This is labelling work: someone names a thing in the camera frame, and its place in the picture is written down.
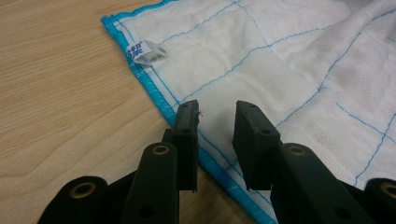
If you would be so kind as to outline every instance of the white label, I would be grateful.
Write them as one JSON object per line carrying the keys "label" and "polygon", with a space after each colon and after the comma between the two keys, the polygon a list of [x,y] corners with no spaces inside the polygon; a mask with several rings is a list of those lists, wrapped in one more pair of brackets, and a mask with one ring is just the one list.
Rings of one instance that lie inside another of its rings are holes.
{"label": "white label", "polygon": [[146,65],[158,66],[168,58],[168,54],[160,45],[148,40],[133,43],[127,51],[135,63]]}

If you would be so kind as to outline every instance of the black plastic part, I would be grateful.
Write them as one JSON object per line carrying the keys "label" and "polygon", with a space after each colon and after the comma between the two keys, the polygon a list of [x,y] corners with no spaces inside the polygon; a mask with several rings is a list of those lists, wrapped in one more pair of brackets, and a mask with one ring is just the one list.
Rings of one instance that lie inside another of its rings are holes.
{"label": "black plastic part", "polygon": [[[282,178],[275,181],[274,188],[278,183],[287,185],[284,190],[291,195],[289,200],[296,204],[294,214],[298,214],[288,216],[285,223],[374,223],[310,148],[284,144],[275,151],[274,160]],[[285,209],[289,208],[275,207],[276,216]]]}
{"label": "black plastic part", "polygon": [[49,203],[38,223],[100,223],[106,189],[107,183],[100,177],[72,180]]}
{"label": "black plastic part", "polygon": [[[171,132],[171,143],[177,147],[179,190],[197,190],[198,116],[199,105],[196,100],[180,105]],[[167,132],[169,131],[165,131],[164,139],[169,139]]]}
{"label": "black plastic part", "polygon": [[148,146],[137,168],[120,223],[178,223],[177,149]]}
{"label": "black plastic part", "polygon": [[367,182],[364,205],[377,223],[394,223],[396,220],[396,181],[378,178]]}
{"label": "black plastic part", "polygon": [[247,189],[271,189],[271,151],[281,144],[280,133],[256,105],[236,102],[233,148]]}

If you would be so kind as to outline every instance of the wooden table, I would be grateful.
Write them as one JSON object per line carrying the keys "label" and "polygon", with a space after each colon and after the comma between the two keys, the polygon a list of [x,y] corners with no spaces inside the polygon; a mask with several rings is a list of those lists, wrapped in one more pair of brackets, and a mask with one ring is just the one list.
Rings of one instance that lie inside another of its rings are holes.
{"label": "wooden table", "polygon": [[[0,223],[36,223],[68,181],[136,169],[168,127],[107,34],[103,15],[155,1],[0,3]],[[180,223],[252,223],[204,171]]]}

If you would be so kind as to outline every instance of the blue stripe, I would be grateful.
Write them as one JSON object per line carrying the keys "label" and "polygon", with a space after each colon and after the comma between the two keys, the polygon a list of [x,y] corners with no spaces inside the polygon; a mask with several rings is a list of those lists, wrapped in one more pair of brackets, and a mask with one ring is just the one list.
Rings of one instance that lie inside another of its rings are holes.
{"label": "blue stripe", "polygon": [[364,169],[361,171],[361,173],[358,174],[358,175],[356,176],[356,178],[355,178],[355,184],[354,184],[353,186],[356,186],[356,185],[358,184],[358,179],[359,179],[359,177],[361,177],[361,175],[364,174],[364,173],[367,171],[367,169],[370,167],[371,162],[372,162],[372,160],[374,159],[375,155],[379,152],[379,149],[381,148],[382,144],[384,144],[384,138],[385,138],[385,136],[387,135],[388,130],[390,129],[390,124],[393,122],[393,119],[394,119],[395,117],[396,117],[396,113],[393,114],[392,119],[391,119],[390,122],[388,123],[388,128],[387,128],[387,130],[385,131],[385,133],[382,135],[381,142],[379,143],[378,147],[376,147],[376,150],[375,150],[373,156],[372,156],[371,159],[367,162],[367,165],[364,167]]}
{"label": "blue stripe", "polygon": [[320,82],[320,85],[319,85],[319,87],[318,87],[318,90],[316,91],[316,92],[314,92],[314,94],[311,96],[311,97],[309,97],[309,99],[308,100],[306,100],[302,105],[300,105],[299,107],[297,107],[295,110],[293,110],[290,114],[288,114],[287,116],[286,116],[286,118],[285,119],[283,119],[282,121],[280,121],[280,123],[278,123],[277,125],[276,125],[276,127],[278,127],[280,124],[282,124],[282,123],[284,123],[284,122],[286,122],[286,120],[288,120],[295,112],[297,112],[297,111],[299,111],[303,106],[305,106],[305,105],[307,105],[323,88],[322,88],[322,86],[323,86],[323,83],[324,83],[324,81],[327,79],[327,77],[329,76],[329,74],[330,74],[330,72],[332,71],[332,69],[335,67],[335,65],[342,59],[342,58],[344,58],[344,56],[347,54],[347,52],[350,50],[350,48],[352,47],[352,45],[353,45],[353,43],[355,43],[355,41],[358,39],[358,37],[361,35],[361,32],[364,30],[364,28],[366,27],[366,26],[368,26],[372,21],[375,21],[375,20],[377,20],[377,19],[379,19],[379,18],[381,18],[381,17],[384,17],[384,16],[386,16],[386,15],[388,15],[388,14],[390,14],[390,13],[393,13],[393,12],[395,12],[396,11],[396,9],[393,9],[393,10],[391,10],[391,11],[389,11],[389,12],[386,12],[386,13],[384,13],[384,14],[382,14],[382,15],[380,15],[380,16],[378,16],[378,17],[375,17],[375,18],[373,18],[370,22],[368,22],[366,25],[364,25],[363,26],[363,28],[361,28],[361,31],[356,35],[356,37],[352,40],[352,42],[349,44],[349,46],[348,46],[348,48],[346,49],[346,51],[341,55],[341,57],[339,57],[337,60],[335,60],[335,62],[332,64],[332,66],[330,66],[330,68],[329,68],[329,70],[327,71],[327,74],[326,74],[326,76],[323,78],[323,80]]}
{"label": "blue stripe", "polygon": [[[362,119],[360,119],[360,118],[358,118],[358,117],[352,115],[351,113],[349,113],[346,109],[344,109],[342,106],[340,106],[340,104],[338,104],[338,102],[335,102],[335,103],[338,105],[338,107],[340,107],[344,112],[346,112],[346,113],[347,113],[350,117],[352,117],[353,119],[356,119],[356,120],[358,120],[360,123],[362,123],[362,124],[364,124],[364,125],[366,125],[366,126],[372,128],[372,129],[376,130],[378,133],[385,134],[385,133],[379,131],[379,130],[378,130],[376,127],[374,127],[373,125],[371,125],[371,124],[369,124],[369,123],[367,123],[367,122],[364,122]],[[388,135],[385,135],[385,136],[386,136],[388,139],[390,139],[392,142],[396,143],[396,141],[395,141],[392,137],[390,137],[390,136],[388,136]]]}
{"label": "blue stripe", "polygon": [[173,37],[176,37],[176,36],[179,36],[179,35],[186,35],[186,34],[188,34],[189,32],[194,31],[197,27],[199,27],[200,25],[202,25],[202,24],[204,24],[204,23],[210,21],[211,19],[215,18],[215,17],[218,16],[221,12],[223,12],[227,7],[231,7],[231,6],[234,5],[234,4],[235,4],[235,2],[233,2],[233,3],[231,3],[230,5],[224,7],[223,9],[219,10],[218,12],[216,12],[214,15],[210,16],[209,18],[207,18],[206,20],[201,21],[200,23],[196,24],[192,29],[190,29],[190,30],[187,31],[187,32],[181,32],[181,33],[179,33],[179,34],[171,35],[171,36],[165,38],[165,40],[163,40],[163,42],[161,42],[160,45],[163,44],[164,42],[166,42],[166,41],[172,39]]}

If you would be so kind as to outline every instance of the wood grain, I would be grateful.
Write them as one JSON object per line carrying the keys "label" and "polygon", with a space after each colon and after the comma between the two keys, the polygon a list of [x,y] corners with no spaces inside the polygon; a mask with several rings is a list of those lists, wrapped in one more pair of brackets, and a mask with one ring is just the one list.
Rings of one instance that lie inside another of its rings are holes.
{"label": "wood grain", "polygon": [[[36,223],[68,181],[136,169],[168,127],[100,22],[155,1],[0,3],[0,223]],[[180,223],[253,223],[208,174]]]}

